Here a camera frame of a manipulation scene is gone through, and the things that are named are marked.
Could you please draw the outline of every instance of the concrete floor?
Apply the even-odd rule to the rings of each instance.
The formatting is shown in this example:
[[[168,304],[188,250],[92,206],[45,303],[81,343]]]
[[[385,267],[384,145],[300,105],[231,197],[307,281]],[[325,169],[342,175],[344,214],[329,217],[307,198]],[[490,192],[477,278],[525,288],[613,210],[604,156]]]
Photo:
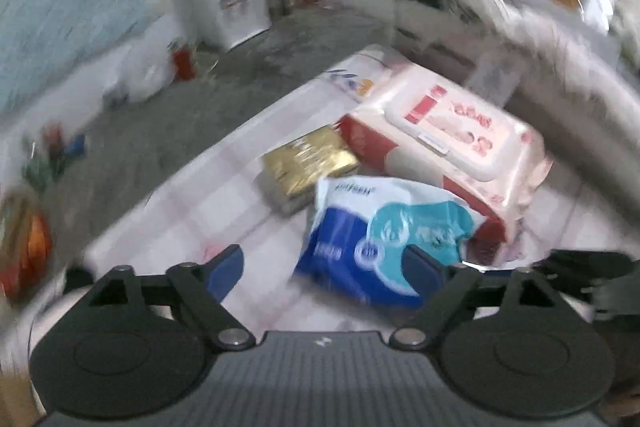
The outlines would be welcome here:
[[[299,10],[223,55],[212,81],[174,84],[145,103],[101,114],[85,131],[87,158],[44,195],[54,265],[78,259],[154,188],[246,120],[375,42],[384,42],[377,20]]]

